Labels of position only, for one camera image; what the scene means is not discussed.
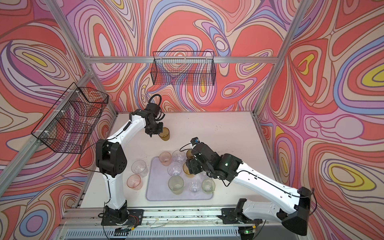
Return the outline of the olive amber textured cup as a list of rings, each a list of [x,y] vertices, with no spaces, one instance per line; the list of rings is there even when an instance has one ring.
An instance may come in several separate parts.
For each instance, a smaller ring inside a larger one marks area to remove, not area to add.
[[[188,150],[187,150],[186,156],[187,156],[187,159],[188,159],[188,160],[194,158],[194,154],[192,153],[192,150],[193,150],[193,149],[188,149]]]

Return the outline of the dark amber textured cup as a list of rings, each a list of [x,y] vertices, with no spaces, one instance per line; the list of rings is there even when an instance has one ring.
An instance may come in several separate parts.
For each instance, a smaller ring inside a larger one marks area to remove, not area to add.
[[[163,131],[161,133],[159,133],[159,137],[163,141],[168,141],[170,139],[170,130],[166,127],[163,127]]]

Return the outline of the yellow smooth cup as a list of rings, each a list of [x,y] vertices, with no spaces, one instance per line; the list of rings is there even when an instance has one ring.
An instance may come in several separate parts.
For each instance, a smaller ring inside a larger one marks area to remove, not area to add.
[[[189,168],[187,167],[186,163],[183,164],[183,171],[187,178],[193,178],[194,175],[190,174]]]

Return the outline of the clear faceted glass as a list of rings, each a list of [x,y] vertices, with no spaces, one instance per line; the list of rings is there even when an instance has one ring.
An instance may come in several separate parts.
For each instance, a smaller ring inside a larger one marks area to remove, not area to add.
[[[202,178],[202,179],[209,178],[209,176],[207,175],[206,172],[201,172],[201,173],[199,173],[199,177]]]
[[[179,150],[176,150],[171,155],[172,161],[175,163],[184,163],[187,160],[186,152],[181,152]]]

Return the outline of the pale green textured cup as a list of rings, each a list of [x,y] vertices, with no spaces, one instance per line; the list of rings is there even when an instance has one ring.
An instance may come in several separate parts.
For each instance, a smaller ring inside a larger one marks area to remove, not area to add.
[[[205,194],[212,194],[216,189],[216,184],[212,179],[202,181],[202,190]]]

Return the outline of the small clear glass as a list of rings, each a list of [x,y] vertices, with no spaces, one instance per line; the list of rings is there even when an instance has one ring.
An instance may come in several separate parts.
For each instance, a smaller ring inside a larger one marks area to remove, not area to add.
[[[189,191],[193,194],[197,194],[200,192],[202,187],[202,182],[200,180],[191,180],[189,182]]]

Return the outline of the clear tumbler back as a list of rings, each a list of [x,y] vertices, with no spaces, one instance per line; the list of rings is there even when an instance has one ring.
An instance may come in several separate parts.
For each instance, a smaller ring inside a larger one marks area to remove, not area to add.
[[[172,176],[178,176],[183,171],[183,166],[180,163],[171,163],[167,168],[168,174]]]

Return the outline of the pink textured cup back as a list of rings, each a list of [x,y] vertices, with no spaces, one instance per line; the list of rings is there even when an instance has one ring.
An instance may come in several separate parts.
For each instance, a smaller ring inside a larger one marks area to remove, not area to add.
[[[172,155],[169,152],[162,152],[159,155],[159,160],[163,166],[167,167],[172,163]]]

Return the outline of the tall pale green cup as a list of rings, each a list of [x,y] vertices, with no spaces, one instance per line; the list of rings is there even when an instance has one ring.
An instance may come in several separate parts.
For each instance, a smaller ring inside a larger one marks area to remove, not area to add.
[[[180,195],[184,190],[184,180],[180,176],[172,176],[168,181],[168,187],[175,195]]]

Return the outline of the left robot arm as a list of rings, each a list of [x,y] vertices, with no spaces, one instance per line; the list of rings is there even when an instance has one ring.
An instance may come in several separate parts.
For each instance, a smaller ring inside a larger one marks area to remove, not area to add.
[[[123,172],[127,167],[127,154],[124,146],[127,145],[137,133],[144,130],[149,136],[163,132],[161,120],[164,114],[158,110],[136,110],[130,114],[129,120],[105,140],[96,143],[96,166],[103,174],[109,200],[106,206],[114,211],[121,210],[127,203],[124,196]]]

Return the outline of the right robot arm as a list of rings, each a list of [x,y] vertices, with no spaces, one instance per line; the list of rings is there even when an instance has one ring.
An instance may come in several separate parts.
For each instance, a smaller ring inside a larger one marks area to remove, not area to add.
[[[263,208],[250,200],[240,199],[233,218],[244,224],[254,220],[280,222],[294,234],[307,235],[314,189],[296,189],[281,184],[257,172],[236,156],[219,155],[198,138],[191,139],[189,145],[193,156],[187,159],[186,165],[191,174],[205,172],[209,178],[221,180],[226,187],[230,184],[243,186],[272,204],[270,208]]]

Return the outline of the lavender plastic tray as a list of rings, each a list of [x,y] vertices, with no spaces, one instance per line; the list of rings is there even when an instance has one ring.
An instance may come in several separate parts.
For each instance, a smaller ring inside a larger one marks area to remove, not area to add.
[[[148,201],[197,201],[209,200],[213,197],[213,193],[206,194],[202,189],[197,192],[190,191],[190,183],[199,183],[202,186],[202,179],[200,177],[188,178],[182,170],[179,175],[184,181],[184,187],[181,194],[174,194],[169,186],[168,181],[171,176],[168,173],[168,166],[164,166],[159,157],[154,157],[151,162],[149,180],[146,198]]]

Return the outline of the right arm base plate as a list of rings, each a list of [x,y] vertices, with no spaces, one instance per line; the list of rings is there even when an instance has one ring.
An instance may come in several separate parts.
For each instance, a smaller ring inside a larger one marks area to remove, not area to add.
[[[221,215],[218,218],[223,221],[223,224],[256,224],[263,223],[261,219],[250,219],[245,216],[243,210],[237,208],[222,208]]]

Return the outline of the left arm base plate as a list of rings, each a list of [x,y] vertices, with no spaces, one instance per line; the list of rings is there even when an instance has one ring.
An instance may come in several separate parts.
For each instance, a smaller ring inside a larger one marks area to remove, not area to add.
[[[105,209],[103,213],[98,214],[102,219],[102,226],[139,226],[142,224],[144,210],[113,210]]]

